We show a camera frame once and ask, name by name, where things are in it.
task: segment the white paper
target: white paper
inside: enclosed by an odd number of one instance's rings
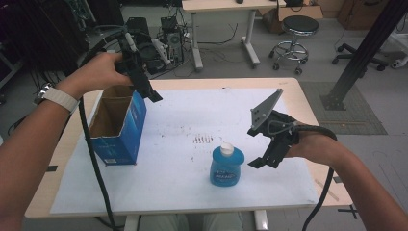
[[[146,99],[147,115],[135,166],[106,167],[99,157],[112,209],[120,213],[211,212],[300,207],[316,204],[317,193],[302,159],[277,169],[250,167],[270,139],[247,135],[250,109],[275,89],[160,90],[164,100]],[[282,99],[276,111],[285,113]],[[212,152],[223,141],[245,156],[236,186],[210,182]],[[51,214],[104,213],[104,200],[83,136],[69,160]]]

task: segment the metal stool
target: metal stool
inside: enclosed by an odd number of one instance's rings
[[[269,53],[269,57],[273,58],[276,53],[278,58],[273,63],[273,69],[279,69],[279,60],[285,58],[288,60],[297,61],[298,65],[294,73],[300,75],[302,69],[301,64],[306,64],[309,57],[308,50],[301,44],[297,43],[298,36],[314,35],[319,29],[319,23],[311,17],[303,15],[288,16],[283,19],[282,29],[293,35],[291,41],[281,41],[275,45]]]

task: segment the wooden table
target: wooden table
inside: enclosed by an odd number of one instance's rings
[[[270,0],[243,0],[242,4],[238,4],[235,0],[184,0],[183,10],[187,13],[191,13],[191,26],[192,26],[192,56],[194,58],[194,67],[196,71],[203,68],[201,56],[198,48],[197,37],[197,25],[196,17],[197,13],[204,12],[228,12],[228,11],[249,11],[248,26],[246,30],[246,37],[242,37],[242,43],[248,52],[253,67],[260,64],[254,48],[251,44],[252,29],[255,20],[255,13],[258,9],[273,9],[279,6],[285,6],[284,0],[270,1]]]
[[[308,124],[318,124],[316,118],[307,102],[303,91],[294,78],[242,78],[242,79],[184,79],[184,80],[154,80],[151,84],[155,90],[203,90],[203,89],[249,89],[268,88],[283,89],[282,95],[286,108],[290,116]],[[89,115],[99,91],[85,95],[85,108]],[[58,192],[64,168],[73,149],[76,146],[79,135],[82,132],[78,111],[72,115],[68,122],[63,136],[54,152],[50,166],[58,166],[56,171],[45,173],[45,176],[29,206],[27,218],[57,218],[50,214],[54,198]],[[321,193],[328,168],[308,162],[311,175],[313,177],[318,194]],[[324,206],[340,206],[351,204],[351,199],[343,184],[333,184],[324,201]],[[94,214],[92,216],[102,216],[104,214]]]

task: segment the round stool seat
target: round stool seat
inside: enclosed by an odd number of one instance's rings
[[[311,36],[319,29],[319,23],[312,17],[293,15],[283,19],[282,29],[297,36]]]

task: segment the white watch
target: white watch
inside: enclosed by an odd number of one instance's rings
[[[75,112],[75,109],[78,107],[79,101],[76,100],[71,95],[54,89],[51,84],[46,84],[42,90],[38,93],[36,99],[34,100],[35,104],[41,103],[44,99],[48,99],[65,107],[70,114]]]

